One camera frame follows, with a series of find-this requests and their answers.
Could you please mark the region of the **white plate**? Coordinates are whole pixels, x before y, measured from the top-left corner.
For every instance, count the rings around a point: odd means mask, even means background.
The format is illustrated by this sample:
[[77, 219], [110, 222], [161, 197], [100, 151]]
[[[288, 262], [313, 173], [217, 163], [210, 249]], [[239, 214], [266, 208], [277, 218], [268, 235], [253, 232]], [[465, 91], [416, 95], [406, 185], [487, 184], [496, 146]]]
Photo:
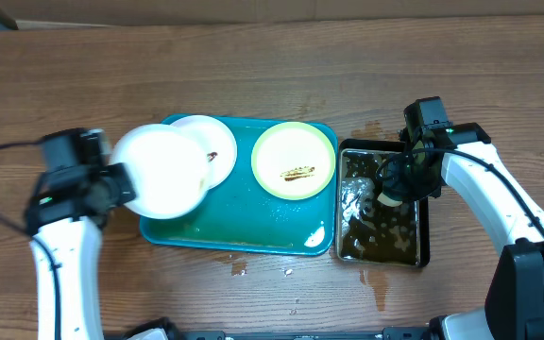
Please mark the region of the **white plate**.
[[230, 129], [219, 119], [206, 115], [189, 115], [171, 124], [196, 140], [205, 150], [211, 167], [210, 188], [222, 183], [237, 160], [237, 143]]
[[211, 183], [204, 148], [169, 125], [150, 124], [131, 130], [115, 145], [110, 162], [125, 166], [136, 193], [126, 207], [152, 219], [190, 213]]

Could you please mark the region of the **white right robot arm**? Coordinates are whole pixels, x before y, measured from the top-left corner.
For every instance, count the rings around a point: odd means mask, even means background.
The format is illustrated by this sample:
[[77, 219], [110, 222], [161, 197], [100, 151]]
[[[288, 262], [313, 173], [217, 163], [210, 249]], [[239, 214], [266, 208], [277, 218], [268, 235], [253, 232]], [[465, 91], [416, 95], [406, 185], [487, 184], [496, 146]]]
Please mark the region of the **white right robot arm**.
[[382, 204], [439, 197], [447, 186], [464, 199], [498, 252], [521, 238], [544, 241], [544, 210], [510, 174], [478, 124], [407, 127], [400, 138], [405, 150], [375, 174]]

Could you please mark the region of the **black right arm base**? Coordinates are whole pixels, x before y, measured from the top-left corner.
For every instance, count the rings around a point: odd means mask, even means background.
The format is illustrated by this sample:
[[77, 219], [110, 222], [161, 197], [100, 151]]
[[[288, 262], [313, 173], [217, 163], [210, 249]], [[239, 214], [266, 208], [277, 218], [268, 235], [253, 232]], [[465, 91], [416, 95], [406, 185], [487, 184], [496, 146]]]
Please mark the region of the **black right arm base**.
[[421, 337], [544, 340], [544, 242], [505, 246], [484, 306], [436, 317]]

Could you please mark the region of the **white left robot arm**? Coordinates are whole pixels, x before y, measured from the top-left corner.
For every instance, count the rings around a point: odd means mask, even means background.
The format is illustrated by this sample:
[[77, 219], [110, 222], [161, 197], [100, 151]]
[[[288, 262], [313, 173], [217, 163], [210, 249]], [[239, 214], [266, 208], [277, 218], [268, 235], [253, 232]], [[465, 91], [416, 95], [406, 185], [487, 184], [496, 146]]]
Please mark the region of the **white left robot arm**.
[[110, 211], [136, 197], [126, 167], [35, 191], [25, 210], [37, 271], [38, 337], [102, 339], [98, 261]]

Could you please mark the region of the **black water tray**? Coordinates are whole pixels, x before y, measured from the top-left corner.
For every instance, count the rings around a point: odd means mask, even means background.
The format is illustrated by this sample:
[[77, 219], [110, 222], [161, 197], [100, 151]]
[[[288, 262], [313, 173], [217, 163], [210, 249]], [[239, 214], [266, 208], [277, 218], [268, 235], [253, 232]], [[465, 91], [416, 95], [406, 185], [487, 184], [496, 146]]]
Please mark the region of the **black water tray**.
[[378, 201], [378, 167], [400, 142], [346, 139], [337, 156], [335, 251], [346, 262], [423, 268], [431, 260], [426, 200], [388, 207]]

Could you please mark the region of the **teal serving tray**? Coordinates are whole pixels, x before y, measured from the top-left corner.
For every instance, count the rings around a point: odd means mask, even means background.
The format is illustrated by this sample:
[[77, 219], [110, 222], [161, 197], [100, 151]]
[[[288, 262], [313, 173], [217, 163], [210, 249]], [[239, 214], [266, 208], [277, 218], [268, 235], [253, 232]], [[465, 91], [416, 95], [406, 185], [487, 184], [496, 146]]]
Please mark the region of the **teal serving tray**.
[[220, 116], [233, 133], [237, 162], [191, 212], [174, 219], [140, 218], [143, 237], [156, 245], [317, 256], [335, 234], [337, 176], [318, 194], [286, 200], [269, 194], [251, 168], [257, 139], [278, 120]]

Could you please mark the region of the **green rimmed plate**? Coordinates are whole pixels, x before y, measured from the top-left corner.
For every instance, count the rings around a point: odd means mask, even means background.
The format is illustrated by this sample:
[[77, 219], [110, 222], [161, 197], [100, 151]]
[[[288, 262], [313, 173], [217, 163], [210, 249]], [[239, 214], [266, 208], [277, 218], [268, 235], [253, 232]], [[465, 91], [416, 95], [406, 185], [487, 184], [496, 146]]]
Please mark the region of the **green rimmed plate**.
[[335, 172], [335, 147], [311, 124], [284, 122], [268, 128], [251, 153], [252, 173], [272, 196], [286, 200], [322, 192]]

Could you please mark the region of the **black front rail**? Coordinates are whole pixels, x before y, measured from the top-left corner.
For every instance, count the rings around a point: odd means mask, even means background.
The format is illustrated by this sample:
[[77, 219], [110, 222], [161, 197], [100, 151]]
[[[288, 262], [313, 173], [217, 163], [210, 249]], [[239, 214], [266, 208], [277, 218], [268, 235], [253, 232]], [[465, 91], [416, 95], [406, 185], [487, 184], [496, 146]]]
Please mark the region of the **black front rail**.
[[106, 340], [146, 339], [145, 332], [161, 331], [154, 339], [170, 340], [424, 340], [438, 339], [427, 327], [387, 327], [381, 331], [243, 332], [181, 331], [168, 317], [146, 322], [125, 332], [105, 332]]

